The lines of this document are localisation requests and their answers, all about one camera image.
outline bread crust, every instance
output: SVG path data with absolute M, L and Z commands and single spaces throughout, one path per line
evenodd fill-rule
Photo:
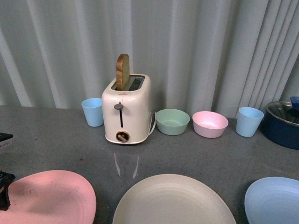
M 123 91 L 130 79 L 129 55 L 119 55 L 116 62 L 116 87 L 118 91 Z

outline toaster cord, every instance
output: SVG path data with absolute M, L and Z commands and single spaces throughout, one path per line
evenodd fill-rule
M 155 112 L 155 120 L 154 120 L 154 123 L 153 123 L 153 127 L 150 129 L 150 126 L 149 126 L 149 134 L 148 134 L 148 136 L 153 133 L 153 131 L 154 131 L 155 127 L 156 127 L 156 114 L 157 113 Z M 151 122 L 153 121 L 153 116 L 154 116 L 154 113 L 151 113 L 150 125 L 151 125 Z

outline white toaster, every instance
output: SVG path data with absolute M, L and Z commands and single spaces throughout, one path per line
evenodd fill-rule
M 153 114 L 150 77 L 130 74 L 123 91 L 116 90 L 116 78 L 102 94 L 105 137 L 116 144 L 137 144 L 147 139 Z

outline pot lid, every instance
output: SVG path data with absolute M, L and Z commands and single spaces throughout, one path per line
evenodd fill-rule
M 267 112 L 279 120 L 299 127 L 299 111 L 292 107 L 290 102 L 272 102 L 266 106 Z

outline blue pot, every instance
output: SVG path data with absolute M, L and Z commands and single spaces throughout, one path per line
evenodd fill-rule
M 289 102 L 272 102 L 266 106 L 261 131 L 271 141 L 299 149 L 299 111 Z

